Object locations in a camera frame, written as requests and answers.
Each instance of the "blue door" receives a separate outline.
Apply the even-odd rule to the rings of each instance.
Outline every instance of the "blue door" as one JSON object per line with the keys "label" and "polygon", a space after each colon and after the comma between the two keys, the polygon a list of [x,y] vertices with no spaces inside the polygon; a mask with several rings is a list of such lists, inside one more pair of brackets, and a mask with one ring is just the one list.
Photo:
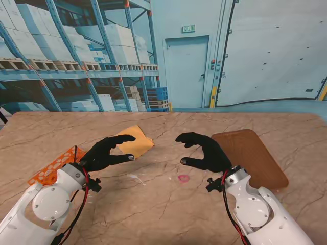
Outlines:
{"label": "blue door", "polygon": [[166,39],[166,74],[174,108],[202,107],[209,36]]}

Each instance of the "yellow cloth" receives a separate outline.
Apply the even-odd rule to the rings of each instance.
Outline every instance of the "yellow cloth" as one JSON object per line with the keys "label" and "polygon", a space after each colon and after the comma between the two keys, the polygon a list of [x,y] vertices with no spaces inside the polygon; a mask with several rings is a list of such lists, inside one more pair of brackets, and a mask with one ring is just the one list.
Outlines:
{"label": "yellow cloth", "polygon": [[136,139],[118,145],[124,154],[133,154],[135,158],[138,158],[154,146],[152,139],[146,137],[138,125],[126,128],[117,135],[121,134],[130,134]]}

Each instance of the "orange stencil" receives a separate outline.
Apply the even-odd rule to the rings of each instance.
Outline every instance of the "orange stencil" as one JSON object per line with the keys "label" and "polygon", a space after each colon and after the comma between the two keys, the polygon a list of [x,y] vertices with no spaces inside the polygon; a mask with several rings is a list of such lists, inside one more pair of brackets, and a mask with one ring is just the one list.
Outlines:
{"label": "orange stencil", "polygon": [[29,185],[33,185],[37,181],[42,185],[54,184],[57,181],[57,170],[61,169],[65,164],[74,162],[75,151],[76,162],[79,163],[81,158],[85,155],[85,152],[79,149],[77,146],[74,146],[30,178],[27,183]]}

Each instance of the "brown cutting board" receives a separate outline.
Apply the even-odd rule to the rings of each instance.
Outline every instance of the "brown cutting board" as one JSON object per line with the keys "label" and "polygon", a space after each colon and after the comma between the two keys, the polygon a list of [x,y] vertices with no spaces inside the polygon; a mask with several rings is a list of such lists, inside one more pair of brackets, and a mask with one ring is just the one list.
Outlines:
{"label": "brown cutting board", "polygon": [[288,186],[288,179],[257,134],[250,129],[214,134],[233,166],[240,165],[251,175],[250,185],[268,189]]}

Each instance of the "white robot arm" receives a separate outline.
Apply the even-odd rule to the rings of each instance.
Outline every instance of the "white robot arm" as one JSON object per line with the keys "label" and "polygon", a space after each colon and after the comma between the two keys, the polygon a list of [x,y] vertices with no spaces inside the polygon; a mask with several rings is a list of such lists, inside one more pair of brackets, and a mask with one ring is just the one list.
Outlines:
{"label": "white robot arm", "polygon": [[214,189],[233,195],[236,199],[234,216],[248,245],[313,245],[311,240],[284,209],[275,195],[265,187],[249,185],[249,175],[243,168],[233,167],[225,177],[208,179],[207,190]]}
{"label": "white robot arm", "polygon": [[[82,189],[85,175],[71,164],[57,170],[55,184],[43,187],[36,182],[21,196],[0,224],[0,244],[51,244],[63,222],[66,220],[72,203],[69,195]],[[32,201],[33,212],[43,220],[50,221],[44,229],[25,217],[25,209]]]}

